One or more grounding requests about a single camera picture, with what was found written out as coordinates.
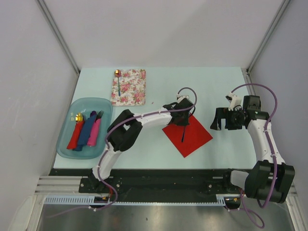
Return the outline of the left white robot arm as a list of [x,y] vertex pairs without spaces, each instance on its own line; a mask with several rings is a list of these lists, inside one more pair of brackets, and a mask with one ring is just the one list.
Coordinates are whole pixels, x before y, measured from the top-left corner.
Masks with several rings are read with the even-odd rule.
[[96,193],[101,193],[105,188],[113,191],[106,179],[119,156],[134,145],[142,129],[167,125],[185,127],[195,105],[187,97],[180,96],[176,102],[165,104],[153,112],[134,114],[129,109],[124,110],[107,130],[104,139],[106,147],[97,166],[92,168],[89,186]]

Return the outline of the red paper napkin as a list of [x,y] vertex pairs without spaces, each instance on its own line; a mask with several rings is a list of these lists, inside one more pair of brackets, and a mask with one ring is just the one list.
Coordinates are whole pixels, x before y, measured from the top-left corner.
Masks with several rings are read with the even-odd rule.
[[183,128],[182,126],[168,125],[162,131],[184,158],[213,139],[210,133],[193,115],[189,117],[185,139],[184,142],[181,142]]

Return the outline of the blue handled spoon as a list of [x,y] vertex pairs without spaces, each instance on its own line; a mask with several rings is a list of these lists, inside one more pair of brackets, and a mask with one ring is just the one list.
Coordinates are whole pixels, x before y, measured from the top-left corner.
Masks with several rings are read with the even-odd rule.
[[121,71],[119,69],[114,71],[114,75],[117,78],[117,86],[118,86],[118,96],[121,96],[121,90],[120,90],[120,77],[121,77]]

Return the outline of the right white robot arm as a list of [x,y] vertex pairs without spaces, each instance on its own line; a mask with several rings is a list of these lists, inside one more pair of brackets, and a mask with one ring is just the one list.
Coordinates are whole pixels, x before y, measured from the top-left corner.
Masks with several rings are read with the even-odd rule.
[[247,95],[243,99],[229,93],[226,99],[229,107],[218,107],[210,128],[221,130],[222,119],[226,120],[225,129],[246,128],[253,142],[257,162],[250,172],[232,170],[223,179],[222,188],[233,193],[241,188],[248,198],[284,203],[295,176],[295,169],[287,165],[275,144],[270,115],[261,110],[258,96]]

